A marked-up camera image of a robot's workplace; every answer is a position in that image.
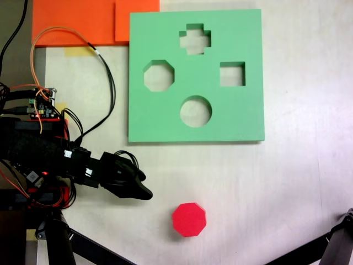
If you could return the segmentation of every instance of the shape sorter board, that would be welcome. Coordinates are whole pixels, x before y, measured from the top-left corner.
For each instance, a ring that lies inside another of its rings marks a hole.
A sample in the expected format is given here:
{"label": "shape sorter board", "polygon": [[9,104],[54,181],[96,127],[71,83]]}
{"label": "shape sorter board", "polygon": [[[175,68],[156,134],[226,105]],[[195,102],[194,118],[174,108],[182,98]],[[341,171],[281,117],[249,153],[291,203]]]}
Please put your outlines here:
{"label": "shape sorter board", "polygon": [[[188,30],[210,38],[200,54],[180,46]],[[162,92],[145,85],[145,72],[164,64],[174,75]],[[242,83],[224,86],[223,67],[240,68]],[[261,10],[131,13],[129,142],[264,140]],[[188,99],[202,99],[207,124],[180,117]]]}

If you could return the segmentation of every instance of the red octagonal block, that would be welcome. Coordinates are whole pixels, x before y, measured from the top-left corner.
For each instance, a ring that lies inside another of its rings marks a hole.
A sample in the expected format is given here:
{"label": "red octagonal block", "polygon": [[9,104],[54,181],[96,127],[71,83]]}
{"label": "red octagonal block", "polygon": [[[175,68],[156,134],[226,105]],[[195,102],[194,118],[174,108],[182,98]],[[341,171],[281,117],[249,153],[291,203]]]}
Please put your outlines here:
{"label": "red octagonal block", "polygon": [[206,226],[206,212],[197,203],[183,203],[173,212],[173,227],[182,236],[198,236]]}

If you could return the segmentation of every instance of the octagonal hole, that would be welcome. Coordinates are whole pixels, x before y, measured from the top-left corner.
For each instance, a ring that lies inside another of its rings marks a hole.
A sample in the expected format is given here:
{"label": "octagonal hole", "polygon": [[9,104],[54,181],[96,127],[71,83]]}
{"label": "octagonal hole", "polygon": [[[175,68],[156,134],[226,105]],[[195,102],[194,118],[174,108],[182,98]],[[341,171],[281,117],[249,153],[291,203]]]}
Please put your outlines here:
{"label": "octagonal hole", "polygon": [[211,104],[204,97],[189,97],[181,106],[180,117],[187,126],[193,128],[202,127],[208,123],[211,116]]}
{"label": "octagonal hole", "polygon": [[144,73],[144,84],[152,92],[166,91],[174,83],[174,68],[166,60],[152,60]]}

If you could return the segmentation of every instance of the red foam block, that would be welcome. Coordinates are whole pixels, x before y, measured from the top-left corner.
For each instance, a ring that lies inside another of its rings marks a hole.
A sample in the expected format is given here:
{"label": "red foam block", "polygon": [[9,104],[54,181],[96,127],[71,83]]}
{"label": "red foam block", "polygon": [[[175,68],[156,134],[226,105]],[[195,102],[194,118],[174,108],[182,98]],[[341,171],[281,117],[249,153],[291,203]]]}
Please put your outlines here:
{"label": "red foam block", "polygon": [[173,228],[184,237],[198,236],[206,226],[206,212],[197,203],[183,203],[173,212]]}
{"label": "red foam block", "polygon": [[[64,26],[77,30],[93,45],[128,45],[130,13],[158,11],[159,0],[33,0],[32,41],[48,27]],[[36,44],[85,45],[63,30],[43,35]]]}

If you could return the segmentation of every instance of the orange foam mat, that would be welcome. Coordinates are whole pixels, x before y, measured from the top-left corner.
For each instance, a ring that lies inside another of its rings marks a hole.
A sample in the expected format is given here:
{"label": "orange foam mat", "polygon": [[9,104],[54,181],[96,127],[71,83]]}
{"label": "orange foam mat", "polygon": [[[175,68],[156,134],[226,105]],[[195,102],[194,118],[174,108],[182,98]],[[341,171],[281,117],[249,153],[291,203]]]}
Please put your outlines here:
{"label": "orange foam mat", "polygon": [[159,12],[159,0],[116,0],[115,41],[128,45],[130,39],[130,13]]}
{"label": "orange foam mat", "polygon": [[[70,27],[96,46],[128,45],[131,12],[157,12],[159,0],[33,0],[32,41],[51,26]],[[37,47],[82,46],[67,31],[51,31]]]}

